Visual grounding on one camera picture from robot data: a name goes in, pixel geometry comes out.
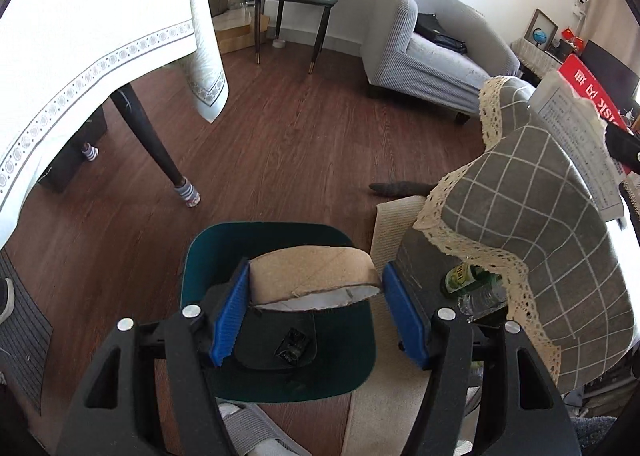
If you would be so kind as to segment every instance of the globe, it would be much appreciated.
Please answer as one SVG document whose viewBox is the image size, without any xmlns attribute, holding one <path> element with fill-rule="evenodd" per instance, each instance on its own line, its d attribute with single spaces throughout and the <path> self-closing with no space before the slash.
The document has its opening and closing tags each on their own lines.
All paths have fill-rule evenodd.
<svg viewBox="0 0 640 456">
<path fill-rule="evenodd" d="M 540 28 L 533 30 L 533 39 L 537 44 L 544 44 L 546 42 L 546 38 L 546 33 L 544 33 Z"/>
</svg>

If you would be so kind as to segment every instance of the gray striped floor mat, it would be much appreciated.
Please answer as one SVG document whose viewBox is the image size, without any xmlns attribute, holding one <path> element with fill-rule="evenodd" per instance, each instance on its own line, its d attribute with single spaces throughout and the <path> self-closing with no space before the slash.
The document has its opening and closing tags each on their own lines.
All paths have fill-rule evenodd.
<svg viewBox="0 0 640 456">
<path fill-rule="evenodd" d="M 39 413 L 52 327 L 20 282 L 4 248 L 0 249 L 0 277 L 11 279 L 15 291 L 14 312 L 0 324 L 0 369 L 20 385 Z"/>
</svg>

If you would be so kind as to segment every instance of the computer monitor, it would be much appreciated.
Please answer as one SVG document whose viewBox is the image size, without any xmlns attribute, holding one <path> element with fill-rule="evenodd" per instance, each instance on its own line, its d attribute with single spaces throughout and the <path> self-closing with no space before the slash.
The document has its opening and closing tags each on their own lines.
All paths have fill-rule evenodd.
<svg viewBox="0 0 640 456">
<path fill-rule="evenodd" d="M 587 42 L 580 60 L 602 84 L 620 113 L 626 114 L 632 108 L 640 81 L 638 76 L 592 41 Z"/>
</svg>

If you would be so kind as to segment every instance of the beige rug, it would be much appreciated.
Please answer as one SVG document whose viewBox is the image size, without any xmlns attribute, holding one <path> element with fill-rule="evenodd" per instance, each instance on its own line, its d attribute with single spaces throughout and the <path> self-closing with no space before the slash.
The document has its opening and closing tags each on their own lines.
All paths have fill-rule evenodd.
<svg viewBox="0 0 640 456">
<path fill-rule="evenodd" d="M 380 203 L 371 243 L 379 274 L 396 258 L 402 236 L 414 223 L 425 198 L 412 196 Z M 376 363 L 369 379 L 351 394 L 342 456 L 396 456 L 420 409 L 429 372 L 398 349 L 398 333 L 382 295 L 370 299 L 376 338 Z"/>
</svg>

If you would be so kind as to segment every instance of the curtain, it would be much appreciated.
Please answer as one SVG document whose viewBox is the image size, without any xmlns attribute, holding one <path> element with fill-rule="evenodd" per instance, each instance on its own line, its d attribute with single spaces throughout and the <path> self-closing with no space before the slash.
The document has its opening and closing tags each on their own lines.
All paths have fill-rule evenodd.
<svg viewBox="0 0 640 456">
<path fill-rule="evenodd" d="M 640 76 L 640 26 L 625 0 L 591 0 L 578 36 L 606 49 Z"/>
</svg>

